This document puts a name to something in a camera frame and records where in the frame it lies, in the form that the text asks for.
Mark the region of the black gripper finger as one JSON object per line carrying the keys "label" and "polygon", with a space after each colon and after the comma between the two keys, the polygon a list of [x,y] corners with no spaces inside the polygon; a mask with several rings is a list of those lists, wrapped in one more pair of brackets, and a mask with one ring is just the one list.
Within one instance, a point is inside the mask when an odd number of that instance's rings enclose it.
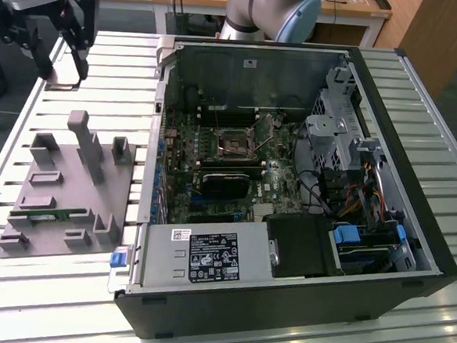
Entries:
{"label": "black gripper finger", "polygon": [[70,47],[76,71],[81,81],[88,76],[88,52],[95,43],[98,34],[97,17],[100,0],[70,0],[64,3],[60,14],[63,20],[61,33]]}
{"label": "black gripper finger", "polygon": [[17,44],[34,61],[38,76],[46,80],[52,75],[53,65],[34,17],[50,19],[63,3],[64,0],[0,0],[0,39],[7,45]]}

